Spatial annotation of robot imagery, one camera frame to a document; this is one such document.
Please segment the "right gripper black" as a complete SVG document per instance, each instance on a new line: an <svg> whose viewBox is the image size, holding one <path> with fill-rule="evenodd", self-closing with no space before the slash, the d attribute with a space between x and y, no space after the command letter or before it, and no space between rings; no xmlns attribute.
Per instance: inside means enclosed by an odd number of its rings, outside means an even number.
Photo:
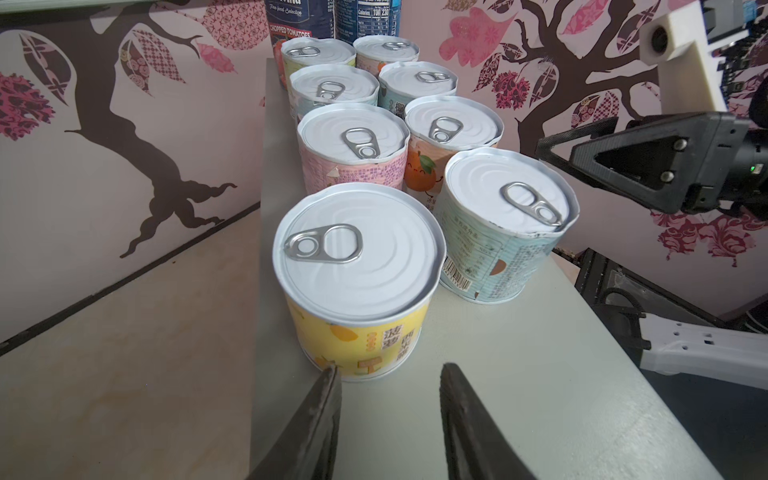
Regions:
<svg viewBox="0 0 768 480"><path fill-rule="evenodd" d="M667 214L767 218L767 130L735 149L735 116L654 115L618 131L616 117L547 136L535 156L595 188Z"/></svg>

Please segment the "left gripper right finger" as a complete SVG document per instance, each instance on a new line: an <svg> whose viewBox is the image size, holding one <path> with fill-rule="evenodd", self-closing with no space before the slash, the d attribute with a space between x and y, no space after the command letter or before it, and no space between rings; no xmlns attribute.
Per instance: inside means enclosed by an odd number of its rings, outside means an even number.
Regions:
<svg viewBox="0 0 768 480"><path fill-rule="evenodd" d="M455 363L443 365L440 410L448 478L533 479Z"/></svg>

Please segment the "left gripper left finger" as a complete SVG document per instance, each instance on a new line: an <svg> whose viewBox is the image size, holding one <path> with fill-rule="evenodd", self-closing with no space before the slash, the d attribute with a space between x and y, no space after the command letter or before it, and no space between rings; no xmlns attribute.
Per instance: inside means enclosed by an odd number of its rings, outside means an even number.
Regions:
<svg viewBox="0 0 768 480"><path fill-rule="evenodd" d="M342 407L342 382L335 365L325 368L252 479L331 479Z"/></svg>

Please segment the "yellow labelled can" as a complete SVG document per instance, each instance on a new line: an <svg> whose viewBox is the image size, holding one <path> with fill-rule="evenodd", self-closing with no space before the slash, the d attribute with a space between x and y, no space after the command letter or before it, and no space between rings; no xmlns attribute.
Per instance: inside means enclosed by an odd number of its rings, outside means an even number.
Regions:
<svg viewBox="0 0 768 480"><path fill-rule="evenodd" d="M393 187L327 187L280 221L272 264L300 347L342 380L381 378L418 343L446 260L433 214Z"/></svg>

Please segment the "orange labelled can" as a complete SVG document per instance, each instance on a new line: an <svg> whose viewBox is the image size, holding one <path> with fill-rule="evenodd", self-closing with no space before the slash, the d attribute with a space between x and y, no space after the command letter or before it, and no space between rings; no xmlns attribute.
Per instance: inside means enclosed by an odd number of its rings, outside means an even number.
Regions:
<svg viewBox="0 0 768 480"><path fill-rule="evenodd" d="M433 210L442 189L445 168L457 153L495 147L504 132L503 120L489 107L454 95L415 99L405 107L410 129L404 191Z"/></svg>

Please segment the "white small can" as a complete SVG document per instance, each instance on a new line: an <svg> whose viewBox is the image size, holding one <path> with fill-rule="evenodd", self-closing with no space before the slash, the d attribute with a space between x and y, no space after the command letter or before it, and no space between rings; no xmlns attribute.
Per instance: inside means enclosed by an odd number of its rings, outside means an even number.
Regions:
<svg viewBox="0 0 768 480"><path fill-rule="evenodd" d="M455 95L458 77L451 70L430 62L393 62L379 72L378 106L401 119L413 100L433 95Z"/></svg>

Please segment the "pink labelled can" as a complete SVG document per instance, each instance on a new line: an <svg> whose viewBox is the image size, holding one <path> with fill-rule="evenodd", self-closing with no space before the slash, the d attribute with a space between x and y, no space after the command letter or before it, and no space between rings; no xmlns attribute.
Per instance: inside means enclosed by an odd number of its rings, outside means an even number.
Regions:
<svg viewBox="0 0 768 480"><path fill-rule="evenodd" d="M356 50L356 67L379 76L384 66L394 62L417 61L420 54L418 45L408 39L387 36L368 35L353 42Z"/></svg>

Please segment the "pink small can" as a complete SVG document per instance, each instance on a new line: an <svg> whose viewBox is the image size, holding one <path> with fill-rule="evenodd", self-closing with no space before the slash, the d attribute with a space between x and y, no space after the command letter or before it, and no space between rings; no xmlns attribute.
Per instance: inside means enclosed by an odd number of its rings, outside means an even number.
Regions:
<svg viewBox="0 0 768 480"><path fill-rule="evenodd" d="M307 193L350 182L403 187L410 130L390 111L327 105L303 116L296 132Z"/></svg>

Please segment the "large blue labelled can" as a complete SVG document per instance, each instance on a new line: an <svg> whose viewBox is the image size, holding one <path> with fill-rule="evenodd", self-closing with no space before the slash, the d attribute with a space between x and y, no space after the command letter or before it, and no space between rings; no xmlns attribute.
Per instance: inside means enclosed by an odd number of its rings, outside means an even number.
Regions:
<svg viewBox="0 0 768 480"><path fill-rule="evenodd" d="M370 35L398 36L401 0L335 0L334 38L352 44Z"/></svg>

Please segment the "green labelled small can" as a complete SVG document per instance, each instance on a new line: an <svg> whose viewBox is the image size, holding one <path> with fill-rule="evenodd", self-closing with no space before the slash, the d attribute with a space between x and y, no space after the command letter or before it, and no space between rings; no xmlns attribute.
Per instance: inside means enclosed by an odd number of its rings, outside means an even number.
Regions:
<svg viewBox="0 0 768 480"><path fill-rule="evenodd" d="M337 39L297 37L285 41L280 47L283 83L290 89L290 76L313 65L344 64L355 66L356 50Z"/></svg>

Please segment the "dark tomato can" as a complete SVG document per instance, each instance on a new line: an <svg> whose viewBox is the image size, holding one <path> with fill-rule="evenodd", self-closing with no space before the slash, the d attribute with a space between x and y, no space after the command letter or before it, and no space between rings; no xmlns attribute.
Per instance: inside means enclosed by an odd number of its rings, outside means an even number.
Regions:
<svg viewBox="0 0 768 480"><path fill-rule="evenodd" d="M266 0L266 18L273 54L282 70L282 44L298 37L334 37L333 0Z"/></svg>

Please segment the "grey metal cabinet box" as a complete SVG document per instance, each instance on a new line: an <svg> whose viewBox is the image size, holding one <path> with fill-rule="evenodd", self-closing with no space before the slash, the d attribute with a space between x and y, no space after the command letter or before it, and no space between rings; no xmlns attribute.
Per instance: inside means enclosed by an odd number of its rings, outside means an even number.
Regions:
<svg viewBox="0 0 768 480"><path fill-rule="evenodd" d="M272 266L283 216L303 197L297 139L268 60L262 158L252 464L285 429L318 369L297 341ZM443 479L440 373L457 364L540 479L715 479L718 471L614 341L562 270L547 260L516 299L492 306L439 288L412 355L385 377L346 382L338 479Z"/></svg>

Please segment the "black base frame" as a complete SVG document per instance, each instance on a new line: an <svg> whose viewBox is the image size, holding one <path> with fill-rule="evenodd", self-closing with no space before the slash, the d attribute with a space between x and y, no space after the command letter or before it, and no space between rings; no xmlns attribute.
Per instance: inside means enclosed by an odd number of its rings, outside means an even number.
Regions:
<svg viewBox="0 0 768 480"><path fill-rule="evenodd" d="M767 332L766 300L719 318L592 249L578 254L574 263L579 268L575 288L591 307L617 305L682 323L757 334Z"/></svg>

